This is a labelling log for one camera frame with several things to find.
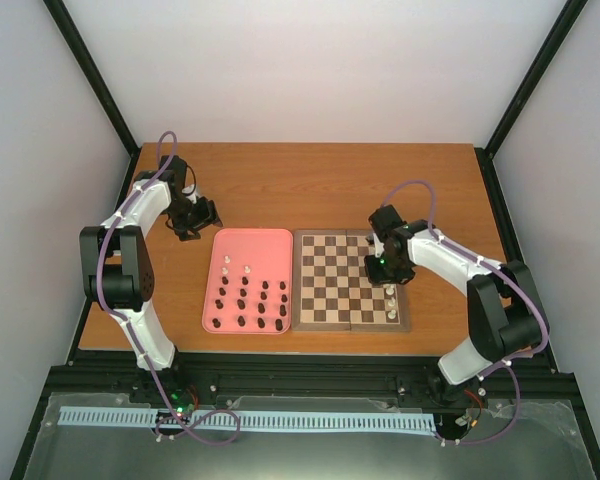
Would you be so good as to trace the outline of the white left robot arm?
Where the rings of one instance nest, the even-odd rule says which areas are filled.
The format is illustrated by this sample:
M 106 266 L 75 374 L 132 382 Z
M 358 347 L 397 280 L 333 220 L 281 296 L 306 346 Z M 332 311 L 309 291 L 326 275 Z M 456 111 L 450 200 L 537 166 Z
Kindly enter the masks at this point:
M 187 186 L 192 171 L 179 156 L 160 158 L 159 169 L 138 174 L 128 197 L 107 220 L 79 235 L 83 288 L 87 299 L 113 318 L 136 355 L 139 368 L 159 371 L 152 388 L 166 402 L 181 400 L 188 378 L 172 368 L 176 347 L 152 303 L 155 275 L 146 236 L 156 220 L 182 241 L 196 240 L 208 226 L 222 225 L 215 203 Z

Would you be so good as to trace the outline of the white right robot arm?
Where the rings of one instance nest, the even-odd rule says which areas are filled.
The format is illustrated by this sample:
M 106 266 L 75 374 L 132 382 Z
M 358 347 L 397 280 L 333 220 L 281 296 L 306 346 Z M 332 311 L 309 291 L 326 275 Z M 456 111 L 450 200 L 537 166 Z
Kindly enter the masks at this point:
M 468 337 L 427 374 L 434 402 L 449 404 L 471 381 L 545 349 L 549 326 L 524 263 L 482 257 L 426 220 L 404 221 L 391 205 L 376 209 L 369 224 L 374 253 L 365 257 L 364 264 L 372 284 L 405 285 L 422 267 L 466 298 Z

